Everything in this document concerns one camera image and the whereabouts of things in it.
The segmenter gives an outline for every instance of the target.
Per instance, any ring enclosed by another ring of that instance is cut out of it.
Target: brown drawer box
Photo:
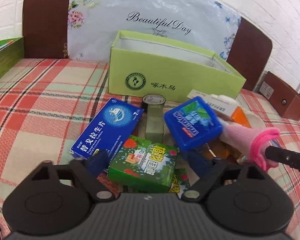
[[[268,72],[259,91],[282,118],[300,120],[300,95],[286,82]]]

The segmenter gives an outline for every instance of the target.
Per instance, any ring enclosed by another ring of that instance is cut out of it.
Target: wall
[[[218,0],[236,9],[273,42],[270,70],[300,91],[300,0]],[[23,0],[0,0],[0,39],[21,35]]]

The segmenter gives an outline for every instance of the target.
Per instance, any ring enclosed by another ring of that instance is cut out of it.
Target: pink flower
[[[186,174],[182,174],[180,177],[181,177],[182,180],[187,180],[188,179],[188,175],[186,175]]]
[[[174,150],[171,150],[169,153],[170,153],[170,155],[172,155],[172,156],[177,155],[176,151],[174,151]]]
[[[73,24],[82,24],[83,23],[83,15],[81,12],[72,11],[68,15],[68,21]]]

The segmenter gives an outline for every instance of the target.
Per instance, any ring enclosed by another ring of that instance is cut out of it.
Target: checkered tablecloth
[[[111,97],[141,105],[141,99],[113,96],[107,91],[107,64],[69,59],[23,59],[0,79],[0,225],[2,203],[43,160],[68,163],[69,149],[89,121]],[[242,90],[243,107],[259,115],[266,126],[280,129],[282,147],[300,152],[300,122],[282,119],[261,95]],[[167,102],[166,109],[176,104]],[[300,173],[287,166],[269,174],[294,203],[287,233],[300,239]],[[99,178],[107,186],[111,182]]]

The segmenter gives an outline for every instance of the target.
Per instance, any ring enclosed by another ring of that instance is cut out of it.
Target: ridged black surface
[[[54,236],[12,233],[7,240],[288,240],[281,233],[266,237],[236,235],[214,224],[195,203],[175,194],[121,194],[94,207],[79,226]]]

